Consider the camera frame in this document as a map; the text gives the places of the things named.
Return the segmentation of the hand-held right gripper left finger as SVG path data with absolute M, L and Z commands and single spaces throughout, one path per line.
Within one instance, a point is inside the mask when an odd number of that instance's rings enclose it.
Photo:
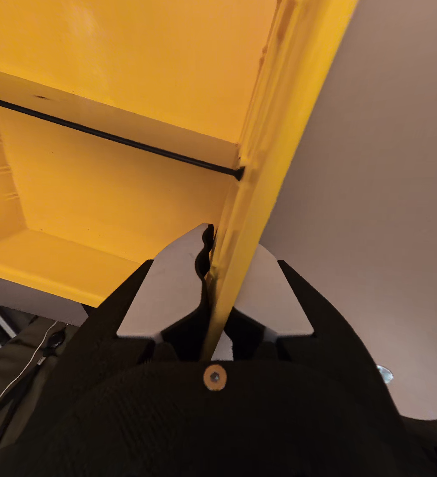
M 119 338 L 161 341 L 164 331 L 198 310 L 207 299 L 214 232 L 212 224 L 200 224 L 158 253 L 118 328 Z

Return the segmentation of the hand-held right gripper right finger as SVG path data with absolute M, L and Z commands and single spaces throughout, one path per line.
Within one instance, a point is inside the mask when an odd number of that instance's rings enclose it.
M 312 336 L 314 329 L 278 260 L 258 245 L 225 326 L 238 343 L 275 343 L 279 338 Z

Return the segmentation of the yellow plastic bin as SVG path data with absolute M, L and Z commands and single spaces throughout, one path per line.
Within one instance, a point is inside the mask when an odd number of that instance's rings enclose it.
M 0 1 L 0 278 L 99 305 L 215 225 L 211 357 L 358 1 Z

